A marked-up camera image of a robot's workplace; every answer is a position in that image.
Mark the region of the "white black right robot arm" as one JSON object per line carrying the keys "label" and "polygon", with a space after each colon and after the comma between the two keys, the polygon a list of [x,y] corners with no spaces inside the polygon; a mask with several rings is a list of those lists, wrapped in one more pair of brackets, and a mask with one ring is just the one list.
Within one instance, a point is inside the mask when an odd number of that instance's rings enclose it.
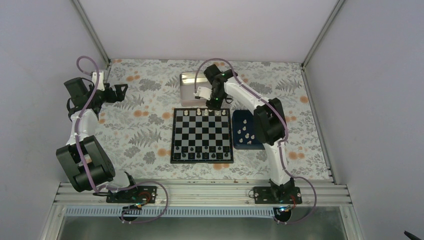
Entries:
{"label": "white black right robot arm", "polygon": [[285,166],[288,128],[281,101],[276,97],[262,96],[239,80],[238,75],[230,69],[221,71],[213,64],[203,73],[211,88],[197,87],[195,96],[204,98],[210,110],[220,110],[224,99],[231,96],[251,112],[255,138],[263,144],[270,167],[270,192],[266,199],[278,204],[289,200],[295,184]]}

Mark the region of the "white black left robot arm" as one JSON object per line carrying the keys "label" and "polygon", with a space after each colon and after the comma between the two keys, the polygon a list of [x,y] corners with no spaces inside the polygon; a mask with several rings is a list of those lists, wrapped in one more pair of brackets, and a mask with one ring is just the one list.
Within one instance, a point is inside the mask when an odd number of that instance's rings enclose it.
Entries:
{"label": "white black left robot arm", "polygon": [[105,83],[103,90],[95,90],[93,85],[85,85],[84,78],[76,77],[66,81],[64,86],[70,94],[66,107],[72,129],[66,145],[56,150],[56,157],[69,182],[77,192],[106,188],[119,191],[124,201],[134,202],[140,190],[134,185],[133,177],[115,170],[95,137],[102,105],[123,101],[128,85]]}

